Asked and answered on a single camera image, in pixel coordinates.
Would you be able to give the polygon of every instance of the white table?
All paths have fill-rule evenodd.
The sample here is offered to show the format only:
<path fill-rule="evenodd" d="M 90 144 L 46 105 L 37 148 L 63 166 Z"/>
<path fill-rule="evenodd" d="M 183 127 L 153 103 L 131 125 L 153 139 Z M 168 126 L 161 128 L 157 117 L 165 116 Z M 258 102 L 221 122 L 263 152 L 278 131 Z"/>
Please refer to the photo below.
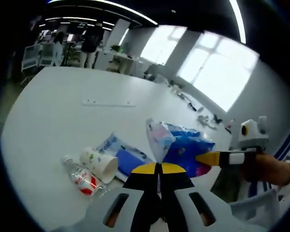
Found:
<path fill-rule="evenodd" d="M 83 106 L 84 98 L 131 99 L 135 107 Z M 75 161 L 115 132 L 153 159 L 145 120 L 154 118 L 200 129 L 196 113 L 164 85 L 113 72 L 47 67 L 16 100 L 1 136 L 4 162 L 25 208 L 46 231 L 71 225 L 85 215 L 89 200 L 69 180 L 60 158 Z M 224 130 L 204 129 L 219 150 L 231 141 Z M 220 168 L 194 182 L 211 188 Z"/>

